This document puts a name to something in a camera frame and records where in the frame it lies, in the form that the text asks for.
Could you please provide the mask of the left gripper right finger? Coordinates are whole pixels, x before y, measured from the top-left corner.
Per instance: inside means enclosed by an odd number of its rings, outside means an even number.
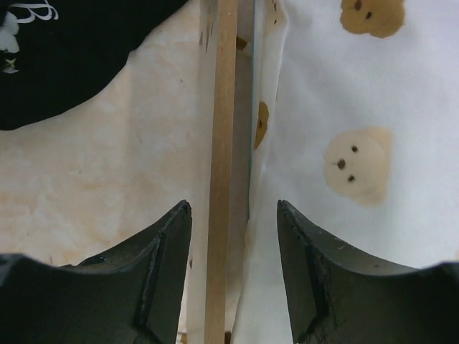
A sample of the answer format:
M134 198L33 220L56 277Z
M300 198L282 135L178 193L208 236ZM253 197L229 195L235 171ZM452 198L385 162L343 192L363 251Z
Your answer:
M456 343L458 263L414 269L339 239L287 201L277 229L294 343Z

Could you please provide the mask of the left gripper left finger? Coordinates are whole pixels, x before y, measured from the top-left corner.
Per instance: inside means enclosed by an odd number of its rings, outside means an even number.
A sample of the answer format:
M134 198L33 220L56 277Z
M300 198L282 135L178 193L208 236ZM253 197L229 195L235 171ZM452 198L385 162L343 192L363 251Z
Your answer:
M3 343L174 343L191 239L181 201L120 244L62 267L1 256Z

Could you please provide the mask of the bear print white cushion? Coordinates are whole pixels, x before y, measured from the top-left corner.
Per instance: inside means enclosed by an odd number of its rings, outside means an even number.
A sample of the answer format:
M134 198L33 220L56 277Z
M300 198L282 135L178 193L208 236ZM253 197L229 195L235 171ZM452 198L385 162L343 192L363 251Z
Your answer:
M338 250L458 260L458 3L246 1L250 194L229 249L232 343L293 343L275 223L291 202Z

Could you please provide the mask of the wooden pet bed frame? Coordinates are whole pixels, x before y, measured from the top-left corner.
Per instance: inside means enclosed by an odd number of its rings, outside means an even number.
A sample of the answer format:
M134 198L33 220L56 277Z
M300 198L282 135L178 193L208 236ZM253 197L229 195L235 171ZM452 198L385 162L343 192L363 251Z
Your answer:
M249 217L255 3L201 5L201 105L212 119L203 341L230 343Z

